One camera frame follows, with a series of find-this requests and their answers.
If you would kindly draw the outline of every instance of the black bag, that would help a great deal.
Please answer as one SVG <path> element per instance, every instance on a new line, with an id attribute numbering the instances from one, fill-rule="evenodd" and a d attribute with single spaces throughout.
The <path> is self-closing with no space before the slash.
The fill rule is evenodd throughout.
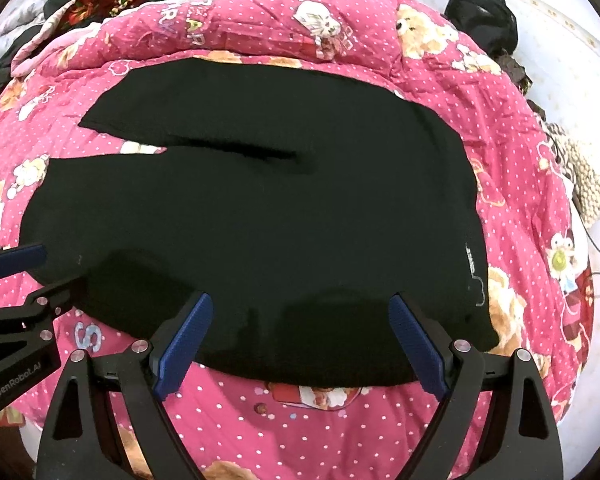
<path id="1" fill-rule="evenodd" d="M 494 59 L 518 46 L 518 24 L 504 0 L 449 0 L 445 17 Z"/>

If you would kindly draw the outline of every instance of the pink comforter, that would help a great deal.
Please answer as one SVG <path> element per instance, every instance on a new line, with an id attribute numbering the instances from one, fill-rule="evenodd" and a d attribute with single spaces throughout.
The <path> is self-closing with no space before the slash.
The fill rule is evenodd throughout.
<path id="1" fill-rule="evenodd" d="M 20 219 L 48 158 L 157 151 L 76 125 L 133 68 L 198 56 L 356 78 L 432 108 L 461 136 L 488 248 L 490 314 L 500 334 L 494 352 L 528 348 L 562 416 L 582 343 L 562 329 L 580 315 L 565 301 L 573 290 L 569 202 L 522 95 L 440 15 L 413 0 L 170 0 L 123 13 L 47 53 L 0 98 L 0 245 L 18 244 Z M 317 124 L 321 114 L 343 112 L 316 104 L 304 113 Z M 38 287 L 26 274 L 0 280 L 0 306 L 20 304 Z M 56 332 L 64 359 L 76 348 L 99 355 L 133 341 L 76 310 L 57 320 Z M 58 373 L 16 407 L 42 424 L 57 380 Z M 121 399 L 113 401 L 119 423 L 130 428 Z M 486 401 L 455 474 L 470 462 Z M 436 409 L 417 383 L 323 392 L 199 365 L 165 406 L 197 464 L 236 462 L 266 480 L 395 478 Z"/>

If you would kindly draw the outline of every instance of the cartoon bear print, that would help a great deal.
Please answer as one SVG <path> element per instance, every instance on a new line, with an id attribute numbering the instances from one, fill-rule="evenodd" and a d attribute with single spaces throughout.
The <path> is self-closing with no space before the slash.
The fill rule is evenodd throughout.
<path id="1" fill-rule="evenodd" d="M 398 8 L 395 28 L 402 43 L 402 55 L 410 59 L 442 54 L 449 42 L 459 39 L 458 31 L 451 25 L 436 25 L 424 12 L 406 4 Z"/>

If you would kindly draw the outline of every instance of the white print on garment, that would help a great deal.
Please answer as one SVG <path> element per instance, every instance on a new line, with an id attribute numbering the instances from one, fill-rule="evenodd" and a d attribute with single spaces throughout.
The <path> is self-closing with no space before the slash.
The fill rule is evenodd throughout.
<path id="1" fill-rule="evenodd" d="M 181 5 L 182 4 L 171 4 L 170 6 L 167 6 L 163 10 L 161 10 L 160 14 L 162 15 L 162 17 L 160 18 L 160 20 L 158 20 L 158 24 L 161 25 L 167 20 L 175 20 L 178 15 L 178 9 Z"/>
<path id="2" fill-rule="evenodd" d="M 347 55 L 353 48 L 351 27 L 342 27 L 327 7 L 319 2 L 305 0 L 300 4 L 294 18 L 305 27 L 316 46 L 318 59 L 333 59 L 336 54 Z"/>
<path id="3" fill-rule="evenodd" d="M 332 38 L 340 33 L 340 23 L 331 15 L 329 9 L 319 2 L 302 2 L 294 18 L 307 28 L 312 36 L 318 38 Z"/>
<path id="4" fill-rule="evenodd" d="M 75 324 L 74 329 L 75 345 L 80 350 L 91 348 L 93 352 L 100 350 L 102 346 L 102 330 L 97 325 L 91 323 L 86 329 L 80 321 Z"/>
<path id="5" fill-rule="evenodd" d="M 109 72 L 111 72 L 115 76 L 118 76 L 118 77 L 125 76 L 129 73 L 129 70 L 131 70 L 131 67 L 129 66 L 130 62 L 131 62 L 131 60 L 129 60 L 129 59 L 119 59 L 119 60 L 113 61 L 109 65 L 107 70 L 109 70 Z"/>
<path id="6" fill-rule="evenodd" d="M 475 275 L 475 264 L 474 264 L 474 256 L 471 254 L 471 249 L 468 245 L 464 245 L 464 250 L 466 251 L 466 259 L 469 261 L 469 270 L 471 270 L 471 277 L 480 282 L 480 291 L 482 292 L 482 301 L 475 304 L 475 306 L 484 306 L 485 301 L 487 300 L 486 294 L 484 293 L 484 280 L 480 276 Z"/>
<path id="7" fill-rule="evenodd" d="M 312 408 L 319 408 L 315 402 L 315 392 L 308 386 L 300 386 L 300 400 L 303 404 L 311 406 Z M 347 402 L 347 393 L 342 388 L 334 388 L 330 392 L 326 393 L 327 405 L 330 408 L 337 408 L 344 406 Z"/>
<path id="8" fill-rule="evenodd" d="M 126 140 L 120 148 L 122 155 L 132 155 L 134 153 L 142 153 L 143 155 L 153 155 L 160 148 L 156 146 L 150 146 L 148 144 L 139 144 L 133 140 Z"/>
<path id="9" fill-rule="evenodd" d="M 16 194 L 21 192 L 25 187 L 42 182 L 46 175 L 46 162 L 48 159 L 49 156 L 45 153 L 33 160 L 25 160 L 13 170 L 13 176 L 16 177 L 16 181 L 8 189 L 7 198 L 13 200 Z"/>
<path id="10" fill-rule="evenodd" d="M 54 90 L 56 90 L 56 87 L 51 86 L 42 95 L 39 95 L 38 97 L 34 97 L 31 101 L 29 101 L 27 104 L 25 104 L 18 112 L 18 120 L 19 121 L 26 120 L 31 115 L 31 112 L 33 111 L 33 109 L 36 106 L 38 106 L 38 104 L 48 103 L 49 96 L 54 92 Z"/>

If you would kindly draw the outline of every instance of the screw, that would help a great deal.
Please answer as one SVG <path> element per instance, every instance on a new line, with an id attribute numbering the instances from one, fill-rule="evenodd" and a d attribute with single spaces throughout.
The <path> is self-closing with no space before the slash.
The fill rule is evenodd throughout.
<path id="1" fill-rule="evenodd" d="M 69 359 L 74 363 L 79 363 L 84 359 L 84 350 L 75 350 L 71 352 L 71 357 L 69 357 Z"/>
<path id="2" fill-rule="evenodd" d="M 459 352 L 468 352 L 469 350 L 471 350 L 471 345 L 468 341 L 465 341 L 464 339 L 458 339 L 454 341 L 454 348 Z"/>
<path id="3" fill-rule="evenodd" d="M 135 352 L 136 354 L 141 354 L 142 352 L 145 352 L 148 348 L 149 348 L 149 343 L 147 341 L 145 341 L 144 339 L 135 341 L 131 345 L 132 351 Z"/>
<path id="4" fill-rule="evenodd" d="M 518 350 L 516 351 L 516 355 L 521 361 L 531 361 L 531 354 L 524 348 L 518 348 Z"/>

